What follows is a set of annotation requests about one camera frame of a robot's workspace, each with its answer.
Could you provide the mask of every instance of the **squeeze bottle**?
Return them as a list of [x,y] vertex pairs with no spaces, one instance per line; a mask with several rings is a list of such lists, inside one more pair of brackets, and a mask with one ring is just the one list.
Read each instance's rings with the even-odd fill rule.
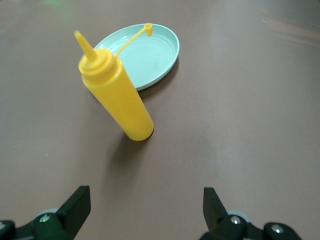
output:
[[148,138],[154,123],[118,54],[144,31],[151,36],[152,24],[146,23],[115,55],[108,49],[93,49],[79,31],[74,32],[84,52],[78,64],[83,84],[134,141]]

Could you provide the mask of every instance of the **bottle nozzle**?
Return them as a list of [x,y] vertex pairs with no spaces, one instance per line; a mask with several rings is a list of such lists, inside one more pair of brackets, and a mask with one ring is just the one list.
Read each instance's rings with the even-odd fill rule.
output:
[[77,39],[84,55],[89,60],[89,62],[94,62],[98,56],[95,50],[92,48],[92,46],[88,43],[88,41],[84,38],[84,36],[82,36],[82,34],[78,30],[74,31],[74,36]]

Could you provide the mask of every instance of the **light green plate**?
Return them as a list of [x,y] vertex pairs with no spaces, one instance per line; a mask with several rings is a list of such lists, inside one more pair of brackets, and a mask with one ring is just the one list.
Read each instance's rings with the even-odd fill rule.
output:
[[[120,29],[103,39],[95,49],[109,49],[115,54],[143,27],[144,24],[137,24]],[[142,33],[118,57],[139,91],[161,80],[172,69],[179,50],[179,39],[172,30],[152,24],[152,36]]]

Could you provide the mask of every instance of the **metal screw head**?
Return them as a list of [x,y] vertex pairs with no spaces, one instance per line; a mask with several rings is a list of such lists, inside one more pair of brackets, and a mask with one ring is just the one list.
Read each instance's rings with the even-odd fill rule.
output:
[[2,222],[2,221],[0,221],[0,231],[2,230],[2,229],[4,229],[6,227],[6,225]]
[[43,217],[40,218],[39,222],[40,223],[45,223],[50,219],[50,216],[48,214],[45,214]]
[[284,229],[279,226],[278,224],[272,224],[271,229],[276,232],[277,234],[282,234],[284,232]]
[[233,224],[236,224],[236,225],[241,223],[240,218],[238,218],[237,216],[232,216],[230,220]]

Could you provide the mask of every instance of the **yellow cap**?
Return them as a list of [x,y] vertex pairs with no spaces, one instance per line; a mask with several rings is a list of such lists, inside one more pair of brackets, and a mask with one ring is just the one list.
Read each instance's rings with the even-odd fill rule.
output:
[[74,31],[84,55],[79,61],[81,75],[90,81],[102,81],[110,78],[117,70],[115,56],[108,49],[93,49],[79,31]]
[[148,22],[144,25],[145,33],[148,37],[152,35],[152,23]]

